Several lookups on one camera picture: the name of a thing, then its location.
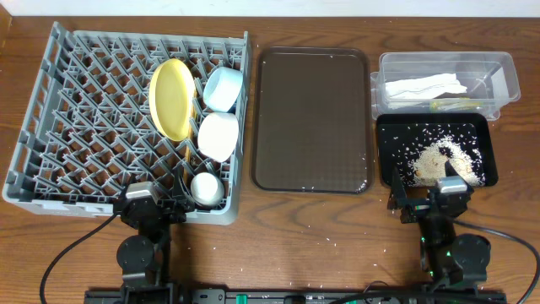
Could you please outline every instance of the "cup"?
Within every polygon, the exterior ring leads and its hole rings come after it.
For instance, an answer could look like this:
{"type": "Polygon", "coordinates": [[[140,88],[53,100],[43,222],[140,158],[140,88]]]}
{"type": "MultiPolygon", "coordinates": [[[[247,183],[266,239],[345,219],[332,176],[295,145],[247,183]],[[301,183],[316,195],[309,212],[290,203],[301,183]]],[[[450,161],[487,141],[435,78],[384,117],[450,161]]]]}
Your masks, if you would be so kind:
{"type": "Polygon", "coordinates": [[[213,174],[203,172],[195,175],[192,180],[192,196],[203,207],[219,205],[225,194],[223,183],[213,174]]]}
{"type": "Polygon", "coordinates": [[[235,114],[210,113],[204,118],[199,129],[198,148],[211,159],[224,162],[235,151],[238,132],[235,114]]]}
{"type": "Polygon", "coordinates": [[[202,99],[212,111],[227,112],[238,98],[243,81],[241,71],[233,68],[218,68],[210,75],[204,87],[202,99]]]}

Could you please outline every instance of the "wooden tabletop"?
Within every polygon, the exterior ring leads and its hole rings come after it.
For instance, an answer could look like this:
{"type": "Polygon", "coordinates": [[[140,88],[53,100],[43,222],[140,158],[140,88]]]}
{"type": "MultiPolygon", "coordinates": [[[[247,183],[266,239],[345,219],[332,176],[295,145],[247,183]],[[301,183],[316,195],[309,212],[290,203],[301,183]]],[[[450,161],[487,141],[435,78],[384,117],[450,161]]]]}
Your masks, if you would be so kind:
{"type": "MultiPolygon", "coordinates": [[[[540,161],[534,156],[540,151],[540,19],[16,17],[0,57],[2,181],[55,20],[68,30],[221,37],[242,37],[248,30],[252,60],[269,46],[353,47],[366,53],[371,71],[379,69],[383,52],[509,52],[521,99],[489,123],[499,182],[477,190],[460,218],[540,248],[540,161]]],[[[386,210],[389,190],[379,182],[361,196],[269,193],[255,187],[248,173],[253,101],[251,94],[238,219],[229,226],[173,227],[173,275],[242,289],[361,290],[373,280],[390,285],[428,280],[419,267],[419,228],[400,224],[386,210]]],[[[38,302],[41,276],[51,260],[103,220],[34,215],[0,204],[0,302],[38,302]]],[[[116,249],[135,233],[117,219],[67,254],[48,280],[49,302],[81,303],[90,288],[120,286],[116,249]]],[[[487,237],[492,258],[483,287],[503,290],[509,302],[516,302],[532,279],[534,258],[523,246],[487,237]]],[[[530,302],[540,302],[540,291],[530,302]]]]}

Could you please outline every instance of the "oval yellow plate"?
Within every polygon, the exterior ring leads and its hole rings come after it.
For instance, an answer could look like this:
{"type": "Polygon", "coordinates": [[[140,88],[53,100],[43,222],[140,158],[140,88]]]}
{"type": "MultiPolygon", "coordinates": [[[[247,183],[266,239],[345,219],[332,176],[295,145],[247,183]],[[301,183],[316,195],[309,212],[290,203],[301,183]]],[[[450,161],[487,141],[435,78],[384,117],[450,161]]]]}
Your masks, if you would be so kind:
{"type": "Polygon", "coordinates": [[[182,61],[169,59],[156,68],[148,102],[152,120],[164,136],[175,141],[187,137],[194,95],[192,73],[182,61]]]}

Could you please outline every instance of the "white background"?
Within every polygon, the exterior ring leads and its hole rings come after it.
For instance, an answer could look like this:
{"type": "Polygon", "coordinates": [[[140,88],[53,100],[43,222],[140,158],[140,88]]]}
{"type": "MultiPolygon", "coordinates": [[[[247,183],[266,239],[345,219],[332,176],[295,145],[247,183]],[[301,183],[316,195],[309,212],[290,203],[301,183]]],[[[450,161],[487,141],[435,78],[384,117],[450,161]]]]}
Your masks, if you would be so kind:
{"type": "Polygon", "coordinates": [[[540,0],[0,0],[13,15],[540,17],[540,0]]]}

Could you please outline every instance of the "gray plastic dish rack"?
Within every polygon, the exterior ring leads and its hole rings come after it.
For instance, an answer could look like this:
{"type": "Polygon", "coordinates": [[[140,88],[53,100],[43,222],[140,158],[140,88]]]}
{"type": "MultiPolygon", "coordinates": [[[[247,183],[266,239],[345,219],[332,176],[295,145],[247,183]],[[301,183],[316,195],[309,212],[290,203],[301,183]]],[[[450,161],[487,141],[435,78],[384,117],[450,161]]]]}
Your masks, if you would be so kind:
{"type": "Polygon", "coordinates": [[[172,201],[174,171],[183,166],[191,177],[199,171],[212,172],[226,189],[221,204],[188,213],[187,222],[232,223],[240,198],[250,60],[247,32],[243,39],[71,33],[54,23],[3,198],[35,214],[111,215],[111,200],[132,174],[139,181],[154,183],[159,204],[172,201]],[[170,141],[152,123],[150,79],[162,62],[173,57],[181,59],[195,78],[193,138],[210,112],[202,96],[212,71],[225,66],[244,74],[231,110],[238,118],[240,136],[235,152],[224,163],[200,154],[196,140],[170,141]]]}

